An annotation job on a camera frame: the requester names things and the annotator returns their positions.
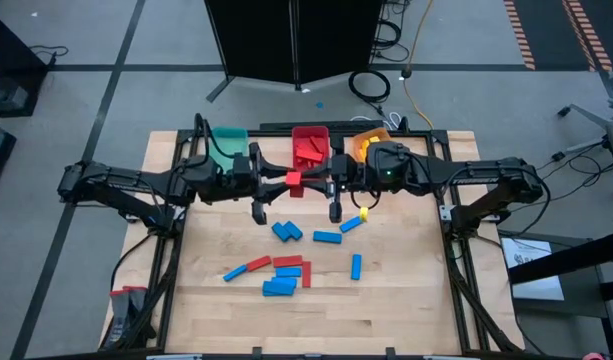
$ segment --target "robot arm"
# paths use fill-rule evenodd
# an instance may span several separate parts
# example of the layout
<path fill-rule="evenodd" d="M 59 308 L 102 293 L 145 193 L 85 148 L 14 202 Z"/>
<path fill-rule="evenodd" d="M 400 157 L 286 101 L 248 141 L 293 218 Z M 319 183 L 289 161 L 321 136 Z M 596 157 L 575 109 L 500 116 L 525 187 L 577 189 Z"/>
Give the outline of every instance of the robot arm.
<path fill-rule="evenodd" d="M 249 153 L 235 154 L 233 168 L 226 172 L 210 156 L 203 155 L 184 159 L 163 173 L 80 162 L 66 168 L 58 193 L 64 202 L 97 201 L 117 209 L 122 216 L 137 216 L 147 227 L 162 231 L 171 229 L 174 209 L 148 204 L 126 192 L 150 193 L 163 198 L 166 204 L 180 207 L 190 205 L 196 196 L 207 204 L 250 197 L 253 219 L 263 225 L 264 204 L 271 204 L 289 189 L 283 182 L 264 183 L 263 178 L 285 176 L 292 169 L 268 163 L 257 143 L 250 144 Z M 303 172 L 302 177 L 310 179 L 302 186 L 332 197 L 332 222 L 341 221 L 343 192 L 368 191 L 381 196 L 405 190 L 415 196 L 441 196 L 451 185 L 498 184 L 475 203 L 453 208 L 453 226 L 461 232 L 476 229 L 481 219 L 503 213 L 510 203 L 532 203 L 542 195 L 541 180 L 534 167 L 523 160 L 449 162 L 412 153 L 392 141 L 371 144 L 366 163 L 356 162 L 343 148 L 334 149 L 330 159 Z"/>

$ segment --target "wooden table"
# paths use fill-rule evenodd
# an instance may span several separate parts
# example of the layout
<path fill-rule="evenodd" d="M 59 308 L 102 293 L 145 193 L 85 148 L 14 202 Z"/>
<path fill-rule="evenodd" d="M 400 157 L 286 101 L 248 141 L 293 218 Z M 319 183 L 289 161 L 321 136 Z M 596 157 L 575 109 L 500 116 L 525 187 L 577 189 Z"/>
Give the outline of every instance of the wooden table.
<path fill-rule="evenodd" d="M 449 132 L 455 161 L 479 158 L 472 132 Z M 153 132 L 143 170 L 170 169 L 176 132 Z M 251 138 L 272 163 L 291 165 L 290 138 Z M 426 154 L 422 139 L 397 138 L 412 151 Z M 486 192 L 485 186 L 460 188 L 464 204 Z M 372 199 L 359 197 L 369 203 Z M 357 216 L 343 196 L 343 221 Z M 459 338 L 446 272 L 437 207 L 431 195 L 384 194 L 369 221 L 344 235 L 341 245 L 312 241 L 314 230 L 338 230 L 328 220 L 328 202 L 306 191 L 303 199 L 288 194 L 266 206 L 268 222 L 293 221 L 304 232 L 300 241 L 282 243 L 269 226 L 250 216 L 250 201 L 189 209 L 166 352 L 300 354 L 460 354 Z M 124 252 L 146 233 L 129 225 Z M 480 234 L 498 240 L 495 226 L 482 224 Z M 515 322 L 507 273 L 499 248 L 470 241 L 481 301 L 518 346 L 523 339 Z M 147 286 L 155 241 L 126 259 L 115 287 Z M 350 280 L 353 253 L 363 256 L 362 278 Z M 298 287 L 293 297 L 263 297 L 261 285 L 271 266 L 226 283 L 234 267 L 264 255 L 301 254 L 312 261 L 312 288 Z M 476 348 L 474 318 L 464 300 L 471 347 Z M 161 304 L 154 311 L 157 328 Z M 107 322 L 112 314 L 109 311 Z"/>

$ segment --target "yellow cable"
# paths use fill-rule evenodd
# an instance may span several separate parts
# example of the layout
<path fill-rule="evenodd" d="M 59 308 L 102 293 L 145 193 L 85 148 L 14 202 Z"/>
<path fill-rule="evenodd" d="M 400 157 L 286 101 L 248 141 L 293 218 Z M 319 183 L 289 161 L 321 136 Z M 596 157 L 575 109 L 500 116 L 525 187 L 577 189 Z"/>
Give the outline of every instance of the yellow cable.
<path fill-rule="evenodd" d="M 424 25 L 424 21 L 426 20 L 426 15 L 428 15 L 428 12 L 430 11 L 430 8 L 433 6 L 434 1 L 435 0 L 428 0 L 428 5 L 426 6 L 424 15 L 422 15 L 422 18 L 419 21 L 419 25 L 417 26 L 417 32 L 415 33 L 415 40 L 413 40 L 413 46 L 411 46 L 410 56 L 408 57 L 408 65 L 407 65 L 408 71 L 411 71 L 411 68 L 412 68 L 413 55 L 415 55 L 415 49 L 417 48 L 417 39 L 419 38 L 419 33 L 421 32 L 422 26 Z M 422 119 L 426 120 L 426 123 L 428 124 L 428 126 L 430 126 L 431 129 L 434 129 L 435 126 L 433 126 L 433 122 L 430 121 L 430 119 L 428 118 L 428 116 L 426 116 L 426 114 L 424 114 L 421 110 L 419 110 L 419 108 L 415 104 L 415 101 L 413 100 L 413 97 L 410 96 L 410 93 L 408 92 L 408 87 L 406 86 L 406 80 L 408 79 L 404 79 L 403 83 L 404 83 L 404 91 L 406 92 L 406 96 L 408 97 L 408 100 L 410 100 L 410 103 L 413 104 L 413 108 L 415 109 L 415 112 L 417 112 L 417 115 L 419 115 Z"/>

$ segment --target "blue block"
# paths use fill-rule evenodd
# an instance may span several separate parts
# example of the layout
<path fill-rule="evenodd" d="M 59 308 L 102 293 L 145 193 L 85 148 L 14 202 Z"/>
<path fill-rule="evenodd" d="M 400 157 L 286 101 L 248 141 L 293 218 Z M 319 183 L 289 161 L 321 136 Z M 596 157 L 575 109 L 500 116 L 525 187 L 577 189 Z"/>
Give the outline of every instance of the blue block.
<path fill-rule="evenodd" d="M 277 277 L 302 276 L 302 269 L 301 268 L 277 268 L 275 269 L 275 276 Z"/>
<path fill-rule="evenodd" d="M 313 240 L 329 242 L 329 243 L 333 243 L 333 244 L 341 244 L 342 243 L 342 234 L 329 233 L 329 232 L 326 232 L 326 231 L 315 231 L 313 233 Z"/>
<path fill-rule="evenodd" d="M 238 267 L 237 269 L 229 272 L 228 274 L 224 275 L 224 281 L 231 281 L 233 280 L 234 277 L 239 276 L 243 273 L 246 272 L 246 265 L 242 265 L 240 267 Z"/>
<path fill-rule="evenodd" d="M 264 294 L 264 296 L 291 296 L 292 294 L 275 294 L 275 293 L 271 293 L 268 291 L 262 291 L 262 294 Z"/>
<path fill-rule="evenodd" d="M 353 268 L 350 273 L 352 280 L 359 280 L 362 274 L 362 256 L 359 254 L 353 254 Z"/>
<path fill-rule="evenodd" d="M 284 229 L 286 229 L 290 233 L 290 236 L 292 236 L 293 239 L 299 240 L 302 238 L 302 231 L 299 230 L 297 225 L 293 224 L 291 221 L 284 224 Z"/>
<path fill-rule="evenodd" d="M 280 223 L 275 223 L 273 225 L 273 232 L 277 235 L 283 242 L 286 242 L 290 238 L 290 233 L 288 230 L 282 226 Z"/>
<path fill-rule="evenodd" d="M 262 287 L 263 293 L 273 293 L 273 294 L 281 294 L 281 295 L 293 295 L 295 288 L 282 284 L 275 281 L 264 281 L 264 286 Z"/>
<path fill-rule="evenodd" d="M 356 228 L 357 226 L 359 226 L 362 223 L 362 219 L 359 218 L 359 216 L 356 216 L 348 221 L 346 221 L 345 223 L 341 224 L 339 226 L 339 230 L 341 230 L 343 233 L 353 230 L 354 228 Z"/>
<path fill-rule="evenodd" d="M 271 279 L 271 281 L 279 282 L 279 283 L 286 284 L 286 285 L 290 285 L 292 287 L 297 287 L 297 279 L 295 279 L 295 278 L 279 278 L 279 277 L 274 277 L 274 278 Z"/>

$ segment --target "gray carpet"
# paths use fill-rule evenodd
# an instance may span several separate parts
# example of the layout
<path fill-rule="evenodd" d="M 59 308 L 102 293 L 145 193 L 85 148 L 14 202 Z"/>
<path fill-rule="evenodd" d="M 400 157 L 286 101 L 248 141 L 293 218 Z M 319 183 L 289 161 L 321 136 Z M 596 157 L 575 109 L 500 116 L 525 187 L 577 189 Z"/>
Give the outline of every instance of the gray carpet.
<path fill-rule="evenodd" d="M 521 64 L 501 4 L 435 3 L 417 62 Z M 60 63 L 112 64 L 134 4 L 133 0 L 0 0 L 0 17 L 29 45 L 69 46 L 71 53 Z M 421 6 L 415 2 L 412 7 L 406 46 L 414 36 Z M 147 0 L 128 63 L 211 64 L 218 59 L 201 1 Z M 425 122 L 412 112 L 399 74 L 385 74 L 393 85 L 385 110 L 407 115 L 412 128 L 425 129 Z M 12 349 L 61 215 L 55 189 L 63 167 L 81 157 L 108 78 L 108 73 L 52 73 L 33 117 L 1 122 L 18 142 L 0 182 L 0 359 Z M 286 85 L 236 79 L 214 103 L 208 103 L 206 95 L 222 80 L 218 72 L 123 73 L 95 160 L 137 168 L 151 131 L 190 128 L 196 112 L 213 126 L 250 129 L 265 122 L 375 116 L 350 93 L 346 76 L 307 84 L 311 90 L 307 94 Z M 383 87 L 368 76 L 358 77 L 357 84 L 360 90 L 374 93 Z M 609 114 L 606 93 L 594 73 L 416 72 L 410 86 L 436 128 L 473 130 L 483 158 L 521 156 L 544 164 L 552 153 L 601 134 L 575 114 L 557 119 L 555 113 L 563 105 L 575 102 Z M 591 154 L 602 164 L 611 162 L 606 151 Z M 583 179 L 566 168 L 550 177 L 548 184 L 556 196 Z M 537 207 L 518 212 L 502 227 L 520 229 L 536 211 Z M 112 210 L 76 211 L 27 356 L 95 350 L 125 228 Z M 594 187 L 553 203 L 533 231 L 577 237 L 613 232 L 613 172 Z M 605 273 L 611 279 L 613 266 L 606 266 Z M 594 321 L 544 314 L 522 314 L 521 320 L 531 338 L 552 354 L 605 351 L 601 327 Z M 547 326 L 559 330 L 546 330 Z"/>

